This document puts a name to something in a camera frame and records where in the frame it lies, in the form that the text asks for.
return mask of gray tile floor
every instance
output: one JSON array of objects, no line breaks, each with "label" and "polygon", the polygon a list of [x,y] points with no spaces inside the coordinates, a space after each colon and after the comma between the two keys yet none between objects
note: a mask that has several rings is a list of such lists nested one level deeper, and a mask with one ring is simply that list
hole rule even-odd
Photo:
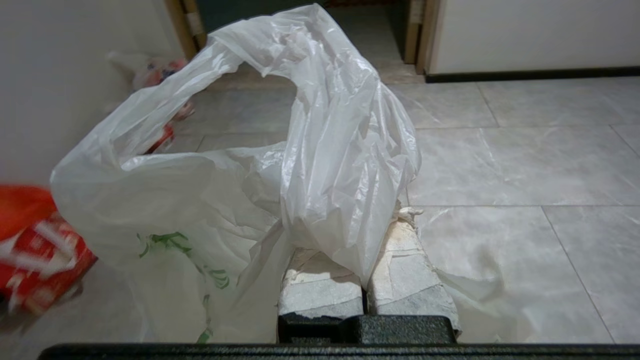
[{"label": "gray tile floor", "polygon": [[[335,16],[417,128],[422,170],[401,200],[425,210],[432,262],[471,279],[500,274],[522,315],[508,341],[640,343],[640,78],[428,85],[376,27],[379,10]],[[252,71],[196,95],[169,151],[285,140],[295,90]],[[98,262],[80,297],[0,327],[0,354],[149,339],[118,276]]]}]

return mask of white plastic bag in background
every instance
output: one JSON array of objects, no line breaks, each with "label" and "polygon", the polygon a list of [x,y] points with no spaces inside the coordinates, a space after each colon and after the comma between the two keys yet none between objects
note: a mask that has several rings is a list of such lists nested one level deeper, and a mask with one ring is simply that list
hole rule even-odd
[{"label": "white plastic bag in background", "polygon": [[[196,92],[243,61],[298,87],[286,143],[137,156]],[[412,123],[318,5],[209,35],[180,72],[131,95],[54,169],[63,216],[124,271],[163,341],[275,341],[291,244],[367,283],[420,167]]]}]

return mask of red and white packaging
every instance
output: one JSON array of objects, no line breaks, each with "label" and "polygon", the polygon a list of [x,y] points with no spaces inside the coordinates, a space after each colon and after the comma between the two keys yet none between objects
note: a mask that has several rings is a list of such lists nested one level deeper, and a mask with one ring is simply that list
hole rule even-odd
[{"label": "red and white packaging", "polygon": [[47,190],[0,186],[0,291],[10,311],[43,313],[95,261]]}]

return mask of black object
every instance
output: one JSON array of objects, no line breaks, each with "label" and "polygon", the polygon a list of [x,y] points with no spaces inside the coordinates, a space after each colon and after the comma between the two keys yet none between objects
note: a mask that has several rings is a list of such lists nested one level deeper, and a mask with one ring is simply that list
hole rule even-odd
[{"label": "black object", "polygon": [[640,359],[640,345],[459,345],[442,316],[278,319],[279,345],[70,344],[40,360],[499,360]]},{"label": "black object", "polygon": [[460,72],[454,74],[429,74],[426,75],[424,79],[427,83],[459,83],[467,81],[608,78],[613,76],[640,76],[640,66],[594,69]]}]

